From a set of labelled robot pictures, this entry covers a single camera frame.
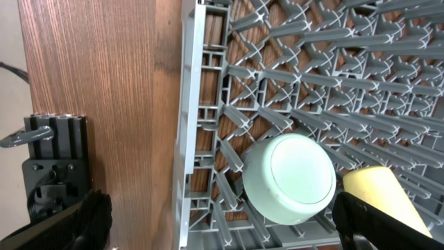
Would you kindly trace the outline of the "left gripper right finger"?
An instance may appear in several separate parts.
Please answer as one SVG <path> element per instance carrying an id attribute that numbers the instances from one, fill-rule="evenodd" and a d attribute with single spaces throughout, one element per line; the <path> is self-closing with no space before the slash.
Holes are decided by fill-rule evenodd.
<path id="1" fill-rule="evenodd" d="M 337 194 L 332 219 L 345 250 L 442 249 L 443 244 L 348 192 Z"/>

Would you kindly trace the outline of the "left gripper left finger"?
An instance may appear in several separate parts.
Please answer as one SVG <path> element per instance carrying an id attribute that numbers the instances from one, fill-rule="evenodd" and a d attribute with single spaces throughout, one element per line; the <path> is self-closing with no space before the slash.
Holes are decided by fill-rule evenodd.
<path id="1" fill-rule="evenodd" d="M 91 190 L 82 201 L 1 240 L 1 250 L 104 250 L 112 227 L 109 194 Z"/>

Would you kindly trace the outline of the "yellow plastic cup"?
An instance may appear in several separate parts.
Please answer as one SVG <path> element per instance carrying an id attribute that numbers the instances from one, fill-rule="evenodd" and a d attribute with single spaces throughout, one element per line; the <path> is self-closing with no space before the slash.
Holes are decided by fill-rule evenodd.
<path id="1" fill-rule="evenodd" d="M 433 238 L 395 174 L 383 166 L 352 170 L 343 177 L 344 190 L 418 232 Z"/>

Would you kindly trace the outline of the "mint green bowl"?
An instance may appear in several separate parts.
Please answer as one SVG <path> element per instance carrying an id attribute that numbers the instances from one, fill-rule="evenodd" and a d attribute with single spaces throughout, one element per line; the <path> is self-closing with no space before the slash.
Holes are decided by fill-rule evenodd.
<path id="1" fill-rule="evenodd" d="M 255 144 L 245 156 L 242 179 L 249 203 L 282 225 L 307 221 L 336 191 L 334 166 L 324 148 L 295 133 Z"/>

